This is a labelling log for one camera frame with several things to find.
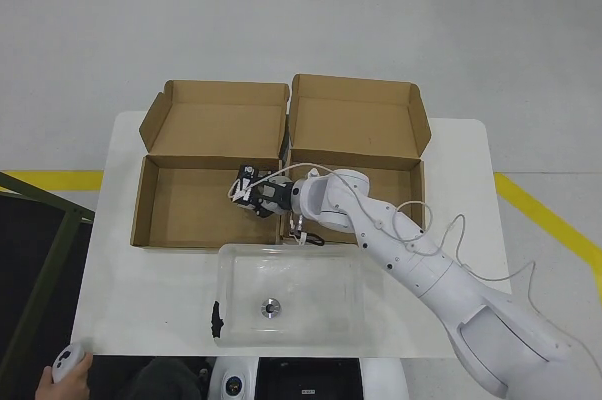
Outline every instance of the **gray floor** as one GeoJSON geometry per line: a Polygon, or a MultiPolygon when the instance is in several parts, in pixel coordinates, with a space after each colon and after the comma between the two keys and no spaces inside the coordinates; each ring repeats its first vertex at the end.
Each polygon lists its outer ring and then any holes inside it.
{"type": "MultiPolygon", "coordinates": [[[[601,0],[3,1],[0,169],[102,169],[115,116],[167,79],[298,72],[418,83],[430,116],[483,121],[495,171],[602,247],[601,0]]],[[[537,260],[539,307],[602,364],[589,267],[500,207],[511,271],[537,260]]],[[[454,360],[405,364],[414,399],[490,398],[454,360]]]]}

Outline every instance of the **clear plastic container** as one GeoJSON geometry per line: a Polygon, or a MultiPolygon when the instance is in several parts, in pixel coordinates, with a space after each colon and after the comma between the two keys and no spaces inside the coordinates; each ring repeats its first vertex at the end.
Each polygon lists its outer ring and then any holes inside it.
{"type": "Polygon", "coordinates": [[[361,256],[350,245],[223,246],[217,345],[356,345],[364,320],[361,256]]]}

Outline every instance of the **yellow tape line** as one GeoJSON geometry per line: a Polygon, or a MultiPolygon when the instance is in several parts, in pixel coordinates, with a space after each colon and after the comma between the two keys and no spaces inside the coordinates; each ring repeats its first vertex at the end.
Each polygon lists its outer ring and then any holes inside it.
{"type": "Polygon", "coordinates": [[[43,190],[99,190],[103,171],[3,171],[43,190]]]}
{"type": "Polygon", "coordinates": [[[602,305],[602,250],[505,175],[495,173],[494,182],[501,197],[590,265],[602,305]]]}

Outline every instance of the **white table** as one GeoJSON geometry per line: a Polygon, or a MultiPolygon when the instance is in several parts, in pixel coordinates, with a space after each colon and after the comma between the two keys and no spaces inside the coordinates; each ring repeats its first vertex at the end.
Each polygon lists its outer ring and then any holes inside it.
{"type": "MultiPolygon", "coordinates": [[[[335,348],[219,348],[210,316],[216,294],[216,252],[141,249],[130,229],[141,159],[138,128],[145,112],[125,112],[114,124],[96,220],[83,275],[72,341],[97,354],[454,357],[439,321],[407,289],[367,260],[364,301],[369,346],[335,348]]],[[[468,220],[461,254],[484,276],[505,276],[501,219],[484,125],[430,119],[425,160],[431,234],[440,240],[457,214],[468,220]]],[[[445,250],[454,254],[460,226],[445,250]]],[[[509,282],[492,287],[510,292],[509,282]]]]}

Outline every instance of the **hand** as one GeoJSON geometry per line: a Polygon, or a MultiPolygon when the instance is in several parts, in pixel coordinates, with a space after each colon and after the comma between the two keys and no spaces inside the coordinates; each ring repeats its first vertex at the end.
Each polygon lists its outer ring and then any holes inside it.
{"type": "Polygon", "coordinates": [[[45,367],[34,395],[35,400],[88,400],[88,370],[91,365],[92,353],[85,353],[83,360],[57,383],[52,381],[52,367],[45,367]]]}

